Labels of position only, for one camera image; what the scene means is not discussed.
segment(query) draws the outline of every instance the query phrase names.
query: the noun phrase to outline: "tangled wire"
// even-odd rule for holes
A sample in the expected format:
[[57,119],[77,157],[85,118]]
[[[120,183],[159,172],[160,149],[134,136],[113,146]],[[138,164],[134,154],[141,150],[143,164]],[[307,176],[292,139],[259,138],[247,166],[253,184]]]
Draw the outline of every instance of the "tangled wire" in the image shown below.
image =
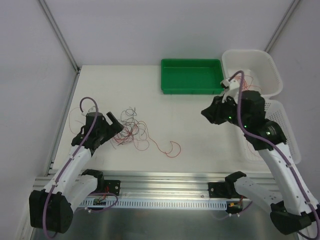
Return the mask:
[[[165,154],[169,158],[175,158],[181,153],[181,146],[175,141],[170,141],[170,151],[161,150],[158,143],[150,137],[147,124],[144,121],[136,120],[136,116],[136,108],[129,107],[122,111],[118,121],[123,125],[123,130],[112,139],[118,146],[133,143],[137,150],[145,151],[150,147],[150,140],[156,145],[161,153]],[[174,150],[174,144],[179,147],[179,151],[176,155],[170,155]]]
[[[257,86],[257,85],[252,85],[253,81],[254,81],[254,78],[250,75],[244,75],[244,82],[243,82],[243,87],[242,87],[242,90],[243,91],[246,91],[246,90],[250,90],[250,88],[257,88],[260,90],[260,93],[262,92],[262,89],[261,87]],[[250,78],[251,79],[251,82],[250,84],[248,85],[247,81],[246,81],[246,77]],[[240,81],[241,77],[240,76],[235,76],[234,77],[235,80],[237,80],[238,82]]]

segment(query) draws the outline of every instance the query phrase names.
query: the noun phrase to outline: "white laundry basket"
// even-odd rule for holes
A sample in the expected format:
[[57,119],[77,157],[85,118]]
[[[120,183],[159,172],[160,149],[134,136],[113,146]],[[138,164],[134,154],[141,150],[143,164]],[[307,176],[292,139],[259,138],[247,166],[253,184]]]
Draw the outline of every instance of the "white laundry basket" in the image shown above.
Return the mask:
[[[266,111],[265,117],[271,121],[275,121],[282,128],[290,148],[292,159],[295,164],[298,164],[301,161],[301,154],[284,106],[279,101],[266,99],[264,110]],[[254,150],[251,143],[246,140],[241,129],[237,128],[237,134],[239,137],[239,149],[244,160],[252,163],[263,163],[263,159],[259,156],[259,153]]]
[[225,77],[231,77],[236,71],[243,70],[247,90],[259,91],[264,98],[279,94],[283,82],[272,57],[261,50],[230,49],[222,55]]

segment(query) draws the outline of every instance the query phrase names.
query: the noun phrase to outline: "metal pole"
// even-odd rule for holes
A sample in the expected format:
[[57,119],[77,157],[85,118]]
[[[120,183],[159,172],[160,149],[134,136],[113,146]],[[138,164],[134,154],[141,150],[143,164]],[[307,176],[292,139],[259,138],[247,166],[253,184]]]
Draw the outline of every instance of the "metal pole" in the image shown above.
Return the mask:
[[58,38],[58,40],[59,40],[59,42],[60,42],[60,44],[61,44],[61,46],[62,46],[62,48],[63,48],[63,50],[65,52],[65,54],[67,55],[71,65],[73,66],[74,70],[76,72],[78,72],[80,68],[79,68],[74,56],[72,55],[72,53],[71,53],[71,51],[70,51],[70,49],[69,49],[69,47],[68,47],[68,45],[66,43],[66,40],[64,39],[64,36],[62,35],[62,33],[61,33],[61,31],[60,31],[60,29],[59,29],[59,27],[58,27],[53,15],[52,15],[49,7],[48,7],[48,4],[46,3],[46,0],[37,0],[37,1],[39,2],[44,14],[46,15],[46,17],[47,17],[47,19],[48,19],[48,21],[49,21],[54,33],[57,36],[57,38]]
[[295,12],[295,10],[297,9],[298,5],[302,2],[302,0],[293,0],[289,6],[289,8],[286,10],[283,18],[281,19],[278,27],[275,29],[271,39],[269,40],[268,44],[266,45],[264,51],[269,53],[270,50],[273,48],[273,46],[275,45],[276,41],[278,40],[278,38],[280,37],[283,29],[285,28],[285,26],[287,25],[287,23],[289,22],[290,18],[292,17],[293,13]]
[[80,70],[75,75],[74,80],[73,80],[73,84],[72,84],[72,86],[70,88],[70,91],[68,93],[68,99],[66,101],[66,104],[65,104],[65,107],[64,107],[64,111],[63,111],[63,115],[62,115],[62,118],[61,118],[60,123],[59,123],[59,129],[58,129],[58,132],[56,133],[56,136],[54,138],[55,140],[54,140],[54,144],[53,144],[53,146],[51,148],[51,151],[50,151],[50,156],[49,156],[48,163],[45,165],[46,166],[46,169],[45,169],[45,172],[44,172],[45,176],[48,175],[48,173],[49,173],[50,169],[52,168],[53,163],[55,161],[55,158],[56,158],[56,155],[57,155],[57,152],[58,152],[60,139],[61,139],[62,133],[64,131],[65,123],[67,121],[69,108],[71,106],[72,98],[74,97],[74,94],[75,94],[75,91],[76,91],[76,86],[77,86],[77,83],[78,83],[79,75],[80,75]]

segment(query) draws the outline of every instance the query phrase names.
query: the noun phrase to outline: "gray floor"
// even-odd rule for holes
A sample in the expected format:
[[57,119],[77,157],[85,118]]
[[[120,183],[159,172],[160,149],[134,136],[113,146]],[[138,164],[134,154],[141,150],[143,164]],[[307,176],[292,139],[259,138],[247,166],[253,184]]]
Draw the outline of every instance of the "gray floor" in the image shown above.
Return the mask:
[[[240,217],[223,211],[115,208],[103,213],[76,212],[70,229],[56,240],[294,240],[272,225],[269,216],[251,206]],[[46,240],[42,229],[32,240]]]

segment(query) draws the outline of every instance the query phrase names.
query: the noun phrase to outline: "red wire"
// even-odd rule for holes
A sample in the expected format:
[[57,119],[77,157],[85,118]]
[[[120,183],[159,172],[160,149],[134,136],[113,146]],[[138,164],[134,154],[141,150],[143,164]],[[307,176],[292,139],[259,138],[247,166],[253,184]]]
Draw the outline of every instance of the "red wire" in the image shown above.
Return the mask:
[[[109,187],[108,187],[108,186],[106,186],[104,190],[105,190],[106,193],[109,193]],[[103,201],[103,200],[106,199],[106,197],[107,197],[107,194],[103,195],[103,198],[102,198],[101,200],[100,200],[101,197],[99,197],[99,198],[98,198],[98,201],[99,201],[99,202],[100,202],[100,201]]]
[[[262,88],[261,87],[259,87],[257,85],[252,85],[252,83],[254,81],[254,78],[252,76],[250,76],[250,75],[244,75],[244,76],[251,78],[251,83],[250,83],[250,85],[248,85],[246,79],[244,79],[243,86],[242,86],[242,90],[243,91],[250,90],[250,88],[253,87],[253,88],[260,89],[260,91],[262,92]],[[240,76],[235,76],[234,79],[240,81],[241,77]]]
[[238,202],[236,202],[235,204],[241,203],[243,199],[244,199],[244,196],[241,195],[240,200]]
[[[137,134],[137,132],[139,131],[139,126],[138,124],[135,124],[133,126],[133,128],[131,129],[131,131],[129,131],[129,129],[125,126],[122,130],[125,134],[127,134],[127,136],[125,136],[124,138],[122,138],[122,136],[120,134],[117,134],[113,139],[115,140],[115,142],[118,145],[121,145],[123,143],[128,142],[133,142],[134,147],[139,150],[139,151],[145,151],[149,148],[150,143],[147,141],[146,139],[141,139],[141,136],[139,136],[140,139],[136,139],[135,138],[135,134]],[[147,142],[148,145],[145,149],[139,149],[139,142]]]
[[[169,152],[162,151],[162,150],[160,149],[158,143],[150,137],[150,135],[149,135],[149,129],[148,129],[147,124],[146,124],[144,121],[139,121],[139,123],[143,123],[143,124],[145,125],[145,129],[146,129],[146,133],[147,133],[148,138],[149,138],[152,142],[155,143],[156,147],[158,148],[158,150],[159,150],[161,153],[165,154],[168,158],[176,158],[176,157],[181,153],[181,150],[182,150],[182,149],[181,149],[181,146],[180,146],[179,143],[177,143],[177,142],[175,142],[175,141],[170,141],[170,143],[171,143],[171,150],[170,150]],[[178,152],[175,156],[169,156],[168,154],[170,154],[170,153],[173,151],[173,149],[174,149],[173,143],[174,143],[174,144],[177,144],[177,145],[179,146],[179,152]]]

